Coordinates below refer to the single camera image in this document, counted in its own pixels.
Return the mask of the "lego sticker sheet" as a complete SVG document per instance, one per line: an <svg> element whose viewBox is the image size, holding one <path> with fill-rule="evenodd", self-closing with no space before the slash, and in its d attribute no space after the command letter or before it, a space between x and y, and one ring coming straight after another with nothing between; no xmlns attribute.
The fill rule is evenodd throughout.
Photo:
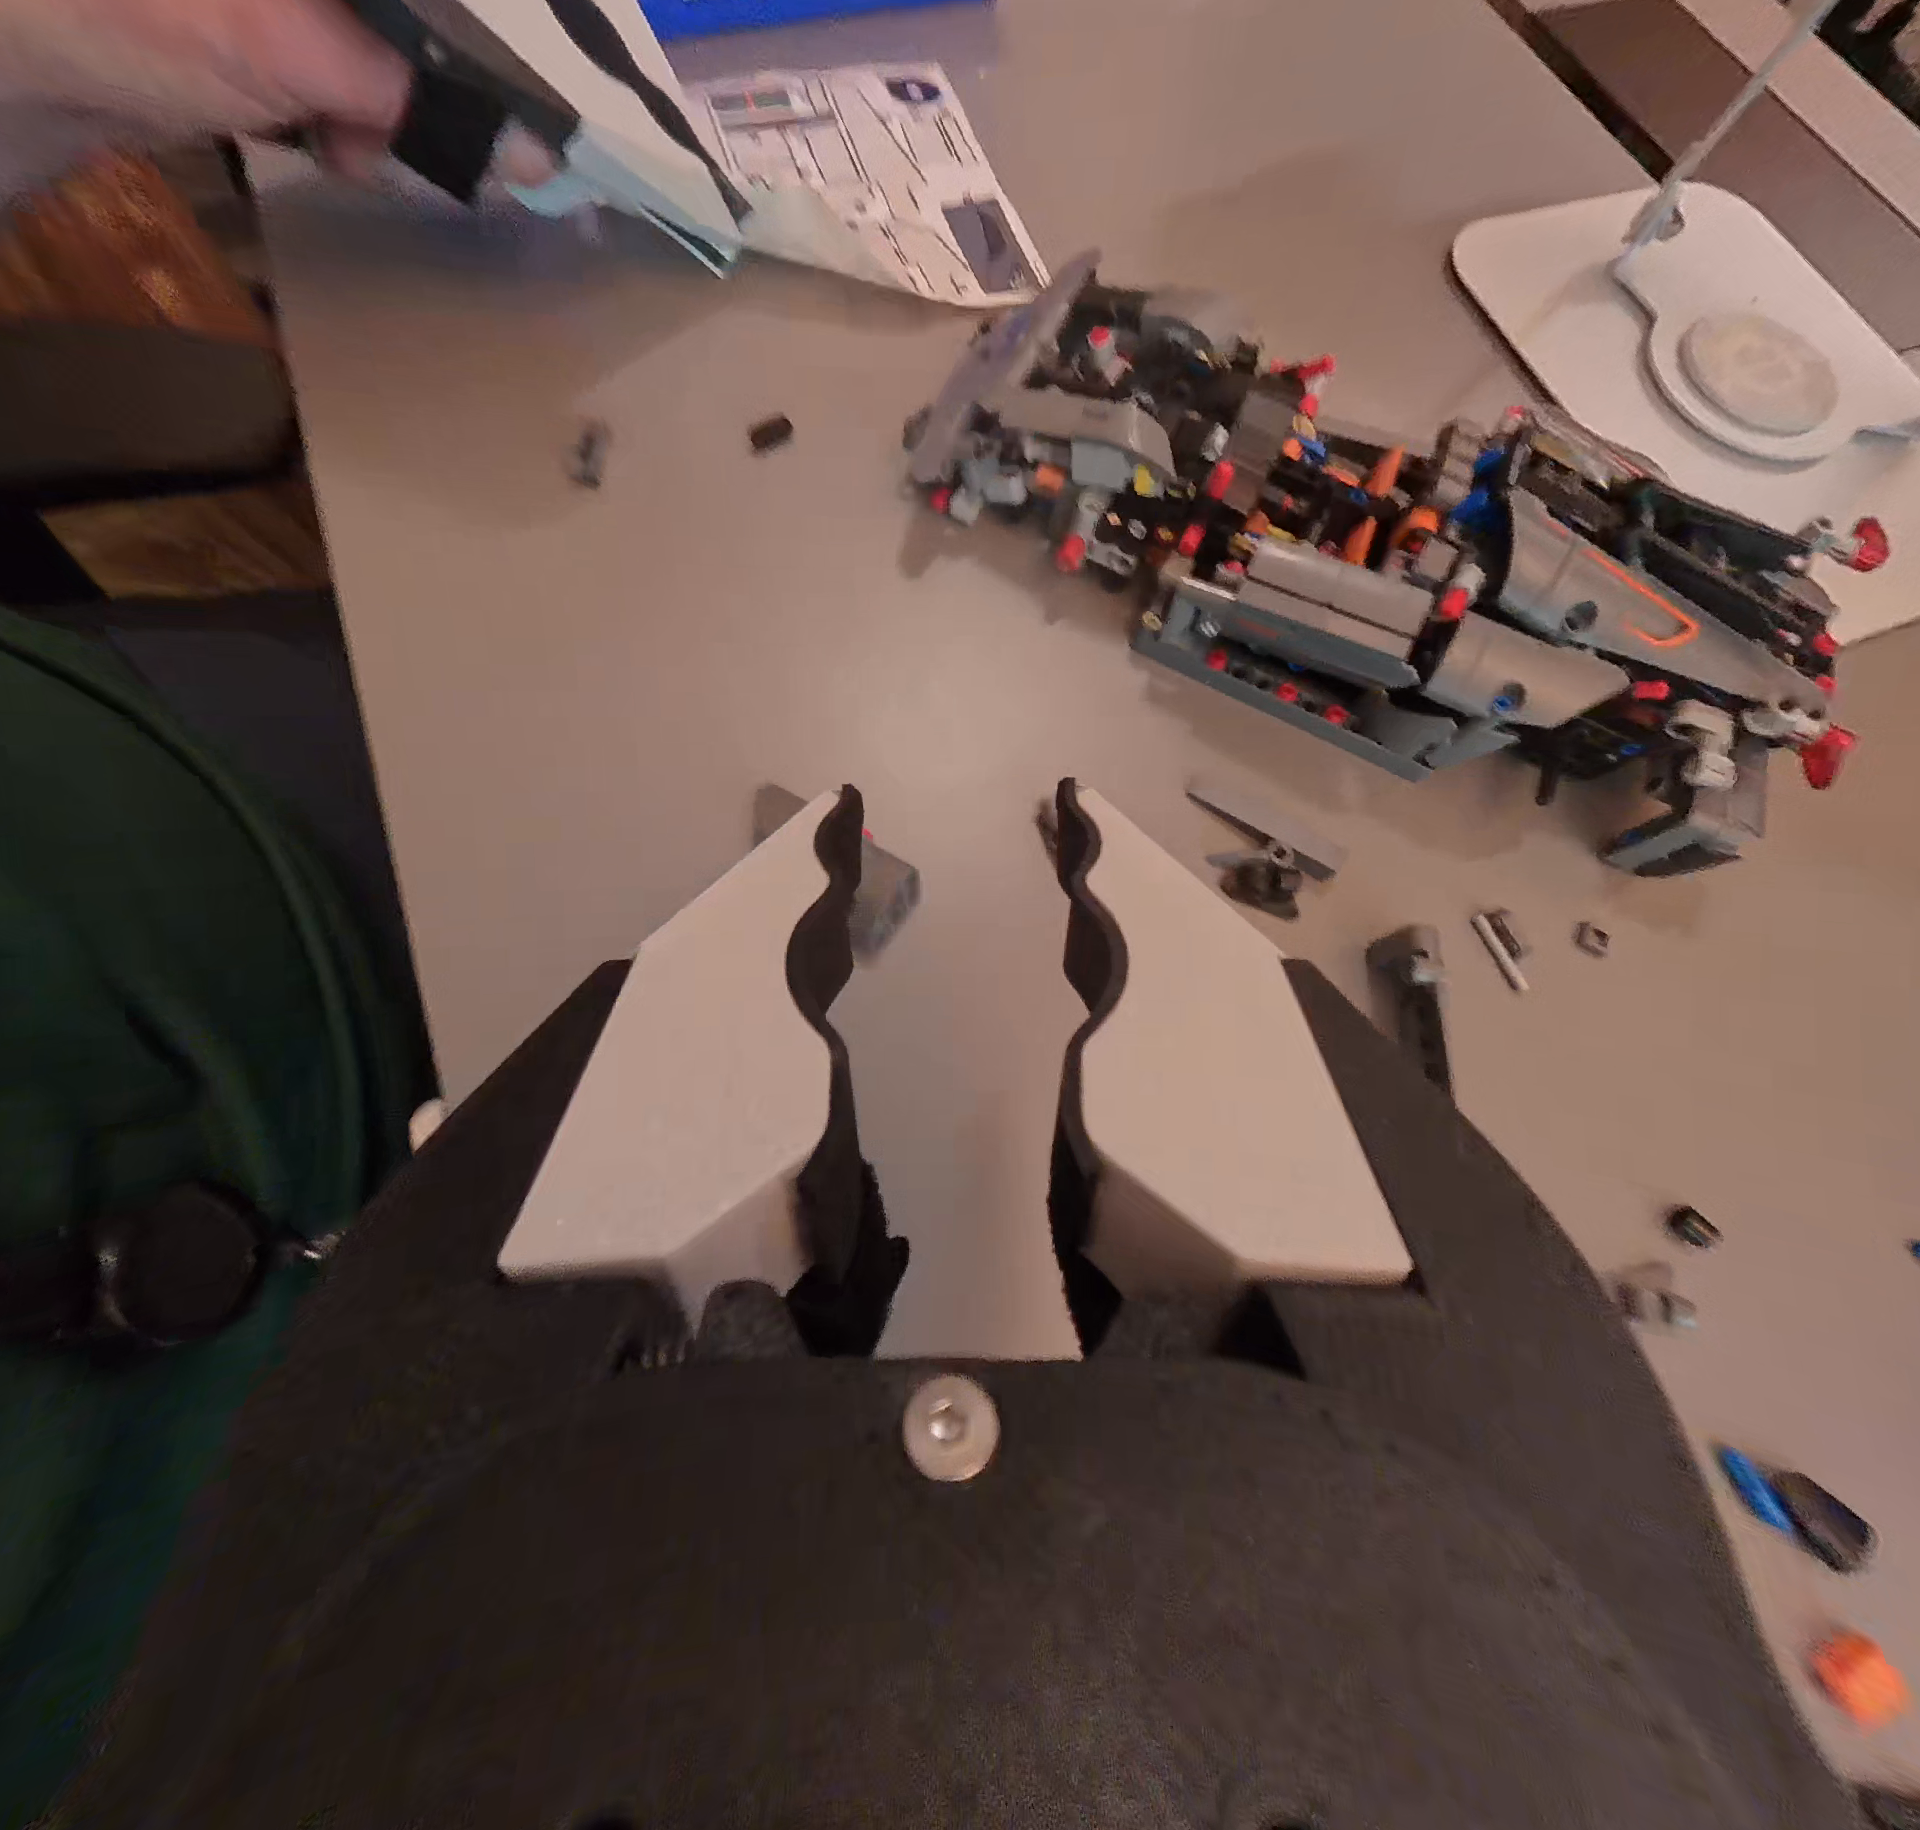
<svg viewBox="0 0 1920 1830"><path fill-rule="evenodd" d="M936 65L770 69L688 85L757 258L936 306L1017 306L1051 273Z"/></svg>

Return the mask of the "blue lego pin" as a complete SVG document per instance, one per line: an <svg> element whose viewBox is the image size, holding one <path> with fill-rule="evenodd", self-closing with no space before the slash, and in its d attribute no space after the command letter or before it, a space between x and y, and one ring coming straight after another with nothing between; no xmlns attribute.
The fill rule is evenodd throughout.
<svg viewBox="0 0 1920 1830"><path fill-rule="evenodd" d="M1876 1557L1877 1530L1808 1474L1767 1469L1726 1443L1715 1447L1715 1459L1749 1516L1786 1534L1827 1569L1855 1575Z"/></svg>

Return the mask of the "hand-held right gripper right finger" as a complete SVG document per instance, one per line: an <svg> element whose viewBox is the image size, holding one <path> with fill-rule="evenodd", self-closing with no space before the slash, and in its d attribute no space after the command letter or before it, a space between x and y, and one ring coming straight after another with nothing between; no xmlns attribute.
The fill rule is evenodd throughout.
<svg viewBox="0 0 1920 1830"><path fill-rule="evenodd" d="M1071 1034L1051 1174L1096 1301L1396 1290L1410 1248L1280 948L1099 791L1054 794Z"/></svg>

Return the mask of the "black office chair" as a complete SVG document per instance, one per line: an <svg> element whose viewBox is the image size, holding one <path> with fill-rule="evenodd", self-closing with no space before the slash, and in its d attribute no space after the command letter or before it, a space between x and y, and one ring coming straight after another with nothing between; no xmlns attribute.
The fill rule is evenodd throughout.
<svg viewBox="0 0 1920 1830"><path fill-rule="evenodd" d="M3 497L29 507L210 492L288 474L276 354L174 329L3 325Z"/></svg>

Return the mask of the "dark grey lego liftarm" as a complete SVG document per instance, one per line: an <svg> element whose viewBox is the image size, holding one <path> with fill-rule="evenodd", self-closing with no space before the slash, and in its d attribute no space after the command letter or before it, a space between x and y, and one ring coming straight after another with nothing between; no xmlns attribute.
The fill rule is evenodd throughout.
<svg viewBox="0 0 1920 1830"><path fill-rule="evenodd" d="M790 824L807 800L778 784L760 784L753 796L753 836L757 849ZM871 828L862 830L859 882L848 920L848 944L859 967L876 963L901 935L921 900L920 872L885 849Z"/></svg>

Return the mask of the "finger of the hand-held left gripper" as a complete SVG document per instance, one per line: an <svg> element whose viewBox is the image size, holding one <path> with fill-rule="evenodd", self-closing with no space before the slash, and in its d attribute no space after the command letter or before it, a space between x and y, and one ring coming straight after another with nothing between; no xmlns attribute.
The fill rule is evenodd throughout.
<svg viewBox="0 0 1920 1830"><path fill-rule="evenodd" d="M577 110L603 164L673 210L749 210L749 197L691 117L688 99L638 0L539 0L517 52Z"/></svg>
<svg viewBox="0 0 1920 1830"><path fill-rule="evenodd" d="M735 271L743 251L747 210L673 210L645 190L622 183L622 170L607 166L588 138L582 117L563 97L517 52L542 20L539 0L454 0L500 46L512 65L539 89L541 99L559 120L515 120L509 127L510 149L493 153L488 177L512 195L523 210L542 218L588 225L607 213L633 217L669 235L703 267L717 275Z"/></svg>

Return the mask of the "grey flat lego tile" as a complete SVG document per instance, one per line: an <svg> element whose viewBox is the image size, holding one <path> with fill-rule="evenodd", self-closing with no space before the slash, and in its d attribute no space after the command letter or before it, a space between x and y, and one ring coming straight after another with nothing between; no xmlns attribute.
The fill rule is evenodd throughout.
<svg viewBox="0 0 1920 1830"><path fill-rule="evenodd" d="M1236 847L1206 858L1206 863L1220 872L1268 861L1314 882L1328 882L1345 865L1349 849L1343 844L1261 798L1230 791L1210 781L1190 781L1185 796L1197 809L1243 839Z"/></svg>

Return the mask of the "person's left hand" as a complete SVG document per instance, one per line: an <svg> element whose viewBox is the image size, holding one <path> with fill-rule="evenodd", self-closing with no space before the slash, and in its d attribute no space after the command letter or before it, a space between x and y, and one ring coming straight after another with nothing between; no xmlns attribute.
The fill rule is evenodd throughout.
<svg viewBox="0 0 1920 1830"><path fill-rule="evenodd" d="M108 153L304 130L370 172L413 69L343 0L3 0L3 197Z"/></svg>

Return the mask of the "black angled lego piece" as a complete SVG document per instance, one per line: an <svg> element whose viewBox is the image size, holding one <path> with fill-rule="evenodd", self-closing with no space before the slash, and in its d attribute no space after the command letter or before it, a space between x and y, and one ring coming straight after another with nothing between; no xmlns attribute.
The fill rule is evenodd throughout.
<svg viewBox="0 0 1920 1830"><path fill-rule="evenodd" d="M1284 921L1299 918L1307 871L1284 844L1272 841L1243 851L1213 852L1206 863L1218 872L1220 892L1234 905Z"/></svg>

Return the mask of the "person's green shirt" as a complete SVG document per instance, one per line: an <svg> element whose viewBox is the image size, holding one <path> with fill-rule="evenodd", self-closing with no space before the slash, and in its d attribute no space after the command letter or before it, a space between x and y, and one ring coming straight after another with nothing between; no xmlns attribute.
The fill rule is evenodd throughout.
<svg viewBox="0 0 1920 1830"><path fill-rule="evenodd" d="M4 611L4 1826L437 1094L322 596Z"/></svg>

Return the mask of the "white book stand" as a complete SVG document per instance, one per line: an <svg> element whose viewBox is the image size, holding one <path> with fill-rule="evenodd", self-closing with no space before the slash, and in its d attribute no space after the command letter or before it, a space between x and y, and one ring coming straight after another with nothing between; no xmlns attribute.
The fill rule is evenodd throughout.
<svg viewBox="0 0 1920 1830"><path fill-rule="evenodd" d="M1454 271L1575 421L1770 526L1883 524L1836 572L1839 633L1917 624L1917 130L1810 38L1813 0L1489 0L1523 44L1596 20L1575 57L1672 172L1489 214Z"/></svg>

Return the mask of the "grey black lego car model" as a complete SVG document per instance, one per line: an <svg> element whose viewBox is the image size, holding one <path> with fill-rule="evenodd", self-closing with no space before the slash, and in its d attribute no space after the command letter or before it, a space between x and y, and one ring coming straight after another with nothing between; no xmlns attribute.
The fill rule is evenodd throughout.
<svg viewBox="0 0 1920 1830"><path fill-rule="evenodd" d="M1328 426L1330 355L1274 361L1223 301L1107 282L1075 258L988 316L902 424L952 526L1039 526L1057 570L1137 596L1134 651L1396 781L1489 757L1615 777L1634 879L1732 863L1777 764L1836 787L1836 603L1876 519L1798 533L1687 496L1557 405L1425 446Z"/></svg>

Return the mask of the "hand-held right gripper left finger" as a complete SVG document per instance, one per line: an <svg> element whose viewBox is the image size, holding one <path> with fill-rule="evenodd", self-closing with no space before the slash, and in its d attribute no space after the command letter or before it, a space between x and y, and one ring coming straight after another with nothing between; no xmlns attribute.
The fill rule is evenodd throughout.
<svg viewBox="0 0 1920 1830"><path fill-rule="evenodd" d="M500 1248L517 1283L846 1283L862 1215L848 1053L855 787L816 796L638 945Z"/></svg>

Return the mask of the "orange lego piece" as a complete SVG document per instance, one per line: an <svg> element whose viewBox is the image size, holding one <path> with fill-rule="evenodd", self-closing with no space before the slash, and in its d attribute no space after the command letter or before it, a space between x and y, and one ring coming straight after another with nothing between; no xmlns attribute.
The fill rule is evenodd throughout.
<svg viewBox="0 0 1920 1830"><path fill-rule="evenodd" d="M1862 1732L1882 1730L1909 1707L1908 1677L1859 1628L1822 1635L1807 1653L1807 1669L1827 1702Z"/></svg>

